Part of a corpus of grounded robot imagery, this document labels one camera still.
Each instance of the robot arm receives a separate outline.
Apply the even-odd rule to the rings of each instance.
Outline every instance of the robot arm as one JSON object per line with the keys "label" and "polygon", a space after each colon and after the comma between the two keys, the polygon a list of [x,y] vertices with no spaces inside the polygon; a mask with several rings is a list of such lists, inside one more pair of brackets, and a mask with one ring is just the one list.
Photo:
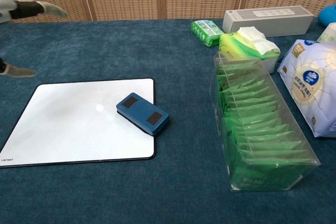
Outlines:
{"label": "robot arm", "polygon": [[[0,23],[12,19],[33,17],[38,14],[49,14],[60,18],[68,16],[67,12],[62,8],[49,2],[34,0],[0,0]],[[30,69],[11,66],[0,58],[0,74],[11,77],[32,77],[36,73]]]}

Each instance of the white box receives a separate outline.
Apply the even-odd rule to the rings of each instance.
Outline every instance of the white box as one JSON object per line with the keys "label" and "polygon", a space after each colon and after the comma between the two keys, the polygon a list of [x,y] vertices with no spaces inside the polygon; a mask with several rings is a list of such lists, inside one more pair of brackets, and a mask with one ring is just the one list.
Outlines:
{"label": "white box", "polygon": [[305,34],[314,15],[300,5],[225,11],[223,31],[254,26],[266,37]]}

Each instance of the clear plastic box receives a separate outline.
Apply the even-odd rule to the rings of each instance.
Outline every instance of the clear plastic box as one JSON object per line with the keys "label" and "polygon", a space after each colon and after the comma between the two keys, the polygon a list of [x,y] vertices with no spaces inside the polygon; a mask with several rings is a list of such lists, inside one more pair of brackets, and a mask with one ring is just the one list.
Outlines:
{"label": "clear plastic box", "polygon": [[232,190],[288,190],[320,162],[262,61],[227,58],[211,93]]}

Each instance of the transparent container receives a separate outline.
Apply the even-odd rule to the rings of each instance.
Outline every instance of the transparent container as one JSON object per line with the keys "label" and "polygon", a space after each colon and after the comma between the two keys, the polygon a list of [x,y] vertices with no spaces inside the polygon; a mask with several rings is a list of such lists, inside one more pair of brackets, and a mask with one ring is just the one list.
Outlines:
{"label": "transparent container", "polygon": [[320,162],[262,61],[228,58],[211,94],[232,190],[288,190]]}

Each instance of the blue table surface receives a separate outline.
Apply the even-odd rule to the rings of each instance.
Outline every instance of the blue table surface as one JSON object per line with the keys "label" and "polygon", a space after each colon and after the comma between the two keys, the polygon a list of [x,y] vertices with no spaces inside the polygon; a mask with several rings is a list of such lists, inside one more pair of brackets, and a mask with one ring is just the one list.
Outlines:
{"label": "blue table surface", "polygon": [[[313,137],[277,72],[322,165],[289,191],[231,192],[209,94],[218,47],[204,46],[192,21],[0,24],[0,57],[38,73],[0,78],[1,146],[41,83],[150,77],[171,117],[150,160],[0,169],[0,223],[336,222],[336,141]],[[323,30],[315,19],[305,35],[270,40],[283,56]]]}

